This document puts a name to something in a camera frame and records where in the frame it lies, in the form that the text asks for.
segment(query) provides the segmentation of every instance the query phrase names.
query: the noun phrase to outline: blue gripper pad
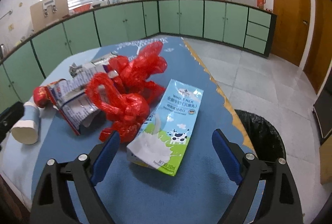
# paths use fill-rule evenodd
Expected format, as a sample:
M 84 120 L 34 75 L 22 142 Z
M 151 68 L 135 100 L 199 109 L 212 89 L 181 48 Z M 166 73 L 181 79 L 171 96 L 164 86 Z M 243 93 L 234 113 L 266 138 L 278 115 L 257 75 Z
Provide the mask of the blue gripper pad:
M 115 131 L 111 138 L 104 145 L 102 151 L 100 152 L 98 158 L 94 162 L 92 167 L 92 176 L 90 181 L 93 186 L 104 180 L 105 175 L 113 161 L 115 154 L 117 153 L 120 146 L 120 135 Z
M 240 163 L 217 130 L 212 133 L 212 144 L 229 179 L 239 185 L 243 179 Z

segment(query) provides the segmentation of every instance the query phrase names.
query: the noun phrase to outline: milk carton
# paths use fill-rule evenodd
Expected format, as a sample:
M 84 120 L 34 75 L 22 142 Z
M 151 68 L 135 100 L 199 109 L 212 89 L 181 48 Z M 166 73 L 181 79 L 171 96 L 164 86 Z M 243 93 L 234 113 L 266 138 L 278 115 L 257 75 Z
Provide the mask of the milk carton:
M 136 138 L 127 146 L 127 159 L 174 176 L 188 146 L 203 90 L 171 80 Z

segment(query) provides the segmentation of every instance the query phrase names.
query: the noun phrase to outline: black trash bag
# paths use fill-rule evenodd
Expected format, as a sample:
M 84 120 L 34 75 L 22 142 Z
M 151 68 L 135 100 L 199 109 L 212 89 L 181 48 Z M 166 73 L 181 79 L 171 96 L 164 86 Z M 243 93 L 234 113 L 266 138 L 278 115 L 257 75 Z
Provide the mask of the black trash bag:
M 235 110 L 246 129 L 257 157 L 263 161 L 275 162 L 278 158 L 286 160 L 286 150 L 278 131 L 263 117 Z

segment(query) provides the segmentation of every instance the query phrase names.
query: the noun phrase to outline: tile floor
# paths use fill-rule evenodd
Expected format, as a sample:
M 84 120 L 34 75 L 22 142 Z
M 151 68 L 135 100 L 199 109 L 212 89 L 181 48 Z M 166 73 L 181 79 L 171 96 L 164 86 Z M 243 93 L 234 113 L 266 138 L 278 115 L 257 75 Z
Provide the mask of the tile floor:
M 304 223 L 311 223 L 332 192 L 332 184 L 320 184 L 318 129 L 312 114 L 317 96 L 305 73 L 275 55 L 265 59 L 220 44 L 185 40 L 233 108 L 258 114 L 278 130 L 300 195 Z

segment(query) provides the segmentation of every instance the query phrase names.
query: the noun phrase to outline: drawer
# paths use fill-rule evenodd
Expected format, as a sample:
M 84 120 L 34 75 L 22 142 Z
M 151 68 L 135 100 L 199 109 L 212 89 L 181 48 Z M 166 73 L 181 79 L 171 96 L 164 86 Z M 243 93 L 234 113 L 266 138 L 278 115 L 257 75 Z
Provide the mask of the drawer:
M 250 49 L 250 50 L 259 52 L 261 54 L 264 54 L 265 46 L 266 46 L 265 41 L 252 37 L 252 36 L 249 36 L 249 35 L 246 35 L 246 40 L 244 42 L 244 47 L 246 49 Z
M 248 20 L 266 27 L 270 27 L 271 14 L 249 8 Z
M 269 30 L 269 28 L 248 21 L 247 35 L 267 41 Z

